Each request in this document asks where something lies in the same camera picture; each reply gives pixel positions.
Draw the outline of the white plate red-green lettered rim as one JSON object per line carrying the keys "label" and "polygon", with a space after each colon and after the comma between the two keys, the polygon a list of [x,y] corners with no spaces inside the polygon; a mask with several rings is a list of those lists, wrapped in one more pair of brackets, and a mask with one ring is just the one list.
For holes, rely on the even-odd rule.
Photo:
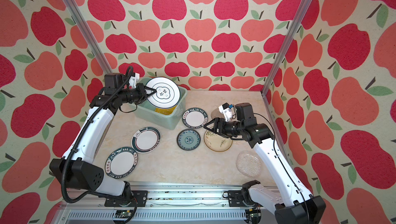
{"label": "white plate red-green lettered rim", "polygon": [[183,113],[182,122],[190,129],[200,129],[208,122],[208,114],[198,107],[189,108]]}

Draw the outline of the yellow dotted scalloped plate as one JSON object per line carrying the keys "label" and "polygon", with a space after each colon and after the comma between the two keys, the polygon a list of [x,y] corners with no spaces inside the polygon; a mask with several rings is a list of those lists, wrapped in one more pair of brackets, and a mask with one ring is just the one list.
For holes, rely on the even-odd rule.
{"label": "yellow dotted scalloped plate", "polygon": [[156,108],[155,112],[160,113],[162,115],[170,115],[174,112],[175,109],[176,109],[176,106],[174,106],[172,108]]}

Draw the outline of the white plate black quatrefoil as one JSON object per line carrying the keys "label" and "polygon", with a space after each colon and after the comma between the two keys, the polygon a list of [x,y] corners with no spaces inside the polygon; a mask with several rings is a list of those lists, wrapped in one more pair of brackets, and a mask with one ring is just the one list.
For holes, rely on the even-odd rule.
{"label": "white plate black quatrefoil", "polygon": [[156,108],[172,108],[179,102],[180,90],[178,86],[168,78],[152,78],[147,82],[146,86],[157,90],[155,101],[150,102]]}

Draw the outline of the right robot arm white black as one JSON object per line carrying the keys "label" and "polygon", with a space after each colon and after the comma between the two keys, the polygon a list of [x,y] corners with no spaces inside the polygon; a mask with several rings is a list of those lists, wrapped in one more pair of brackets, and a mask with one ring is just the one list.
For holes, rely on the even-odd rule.
{"label": "right robot arm white black", "polygon": [[215,117],[204,129],[223,138],[244,140],[269,170],[279,195],[259,181],[243,184],[240,197],[247,206],[264,207],[279,224],[318,224],[326,209],[321,196],[314,196],[295,174],[281,153],[275,135],[264,123],[258,124],[250,103],[219,106],[222,117]]}

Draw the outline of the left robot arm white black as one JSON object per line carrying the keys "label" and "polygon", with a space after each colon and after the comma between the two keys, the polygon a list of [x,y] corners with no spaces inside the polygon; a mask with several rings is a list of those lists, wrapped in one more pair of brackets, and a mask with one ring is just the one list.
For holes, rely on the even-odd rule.
{"label": "left robot arm white black", "polygon": [[125,74],[106,74],[105,86],[92,99],[75,140],[61,158],[51,161],[50,171],[60,182],[67,203],[78,202],[88,194],[126,202],[134,200],[129,183],[108,176],[93,161],[121,106],[139,105],[156,93],[139,83],[139,77],[132,67]]}

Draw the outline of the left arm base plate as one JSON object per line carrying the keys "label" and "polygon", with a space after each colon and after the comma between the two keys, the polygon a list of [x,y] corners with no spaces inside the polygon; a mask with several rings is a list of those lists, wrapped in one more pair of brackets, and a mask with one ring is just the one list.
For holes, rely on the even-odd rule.
{"label": "left arm base plate", "polygon": [[131,191],[127,196],[106,197],[106,207],[145,207],[148,191]]}

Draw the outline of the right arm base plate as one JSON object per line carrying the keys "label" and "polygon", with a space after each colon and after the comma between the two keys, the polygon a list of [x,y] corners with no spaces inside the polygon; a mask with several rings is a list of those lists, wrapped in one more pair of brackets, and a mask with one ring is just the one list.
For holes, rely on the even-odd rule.
{"label": "right arm base plate", "polygon": [[223,193],[223,198],[229,201],[230,207],[258,207],[260,204],[253,202],[247,191],[227,191]]}

